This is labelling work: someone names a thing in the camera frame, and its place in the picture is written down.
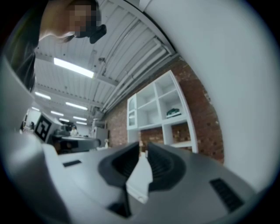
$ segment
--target red brick wall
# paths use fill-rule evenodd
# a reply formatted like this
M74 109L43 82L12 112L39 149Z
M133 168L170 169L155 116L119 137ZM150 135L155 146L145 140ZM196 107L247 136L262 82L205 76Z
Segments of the red brick wall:
M127 143L127 99L169 70L175 75L189 105L196 129L199 153L210 156L223 163L223 140L215 109L210 103L210 99L204 86L201 84L190 66L183 61L181 57L176 58L171 65L153 75L148 82L139 86L105 116L110 130L110 145L116 146ZM172 131L174 142L190 139L186 123L173 126ZM144 144L148 141L163 143L162 130L161 128L155 128L141 131L141 139Z

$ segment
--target fluorescent light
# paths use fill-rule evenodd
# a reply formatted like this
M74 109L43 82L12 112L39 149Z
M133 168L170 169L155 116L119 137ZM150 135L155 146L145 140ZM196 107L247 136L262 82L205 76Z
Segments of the fluorescent light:
M76 121L77 124L83 124L83 125L87 125L87 123L84 122L80 122L80 121Z
M78 120L82 120L82 121L86 121L86 119L85 118L81 118L81 117L73 117L74 119L78 119Z
M38 108L36 107L31 107L33 110L36 110L36 111L40 111Z
M54 62L55 65L61 66L63 68L67 68L67 69L69 69L71 71L78 72L78 73L80 73L82 75L85 75L87 77L90 77L90 78L93 77L94 73L92 71L87 70L85 68L82 68L82 67L80 67L78 65L71 64L71 63L69 63L67 61L63 61L63 60L58 59L58 58L54 58L53 62Z
M45 94L42 94L42 93L39 93L39 92L35 92L35 94L36 94L37 96L43 97L43 98L48 99L48 100L51 99L49 96L47 96L47 95L45 95Z
M73 104L73 103L69 103L69 102L66 102L66 105L69 105L69 106L72 106L72 107L77 107L77 108L82 109L82 110L88 110L86 107L82 107L82 106L79 106L79 105L76 105L76 104Z
M62 113L58 113L58 112L55 112L55 111L51 111L51 113L52 113L52 114L59 115L59 116L62 116L62 117L64 116L64 114L62 114Z
M64 119L64 118L60 118L61 121L65 121L65 122L69 122L69 120Z

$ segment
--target person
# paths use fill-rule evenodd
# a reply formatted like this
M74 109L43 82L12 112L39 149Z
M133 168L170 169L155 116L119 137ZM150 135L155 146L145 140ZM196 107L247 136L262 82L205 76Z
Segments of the person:
M70 132L70 135L71 135L71 136L76 136L76 135L78 135L78 131L77 131L77 129L76 129L75 126L72 127L72 130L71 130L71 132Z
M95 43L106 33L96 0L41 0L31 8L11 33L4 55L25 87L35 86L35 52L39 41L55 36L63 42L89 37Z
M24 128L24 123L21 122L21 127L19 128L19 133L20 133L20 134L23 133L23 128Z
M35 124L34 124L34 122L31 121L30 129L34 130L34 127L35 127Z

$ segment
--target ceiling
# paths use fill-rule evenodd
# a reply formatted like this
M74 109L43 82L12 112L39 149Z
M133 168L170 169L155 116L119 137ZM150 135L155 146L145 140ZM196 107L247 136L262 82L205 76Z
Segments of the ceiling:
M95 44L88 38L62 43L54 37L40 41L36 49L35 91L51 100L35 96L33 106L46 113L61 112L93 120L113 102L128 94L129 87L164 60L174 50L160 30L139 10L123 0L101 0L102 23L107 34ZM53 63L59 58L94 72L89 78ZM65 102L87 107L81 110Z

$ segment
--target white wall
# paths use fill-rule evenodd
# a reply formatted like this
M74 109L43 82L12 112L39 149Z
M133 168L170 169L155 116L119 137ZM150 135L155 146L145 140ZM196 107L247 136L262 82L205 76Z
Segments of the white wall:
M145 12L208 91L225 165L257 191L268 186L279 158L280 68L261 20L226 0L152 0Z
M29 113L26 119L26 125L29 126L31 122L34 122L36 126L40 116L41 116L41 112L33 109L29 109Z
M82 136L84 136L84 135L88 135L88 136L90 136L89 135L89 126L87 126L87 125L79 125L79 124L75 124L76 125L76 127L77 127L77 131L78 131L78 133L79 133L79 135L82 135Z

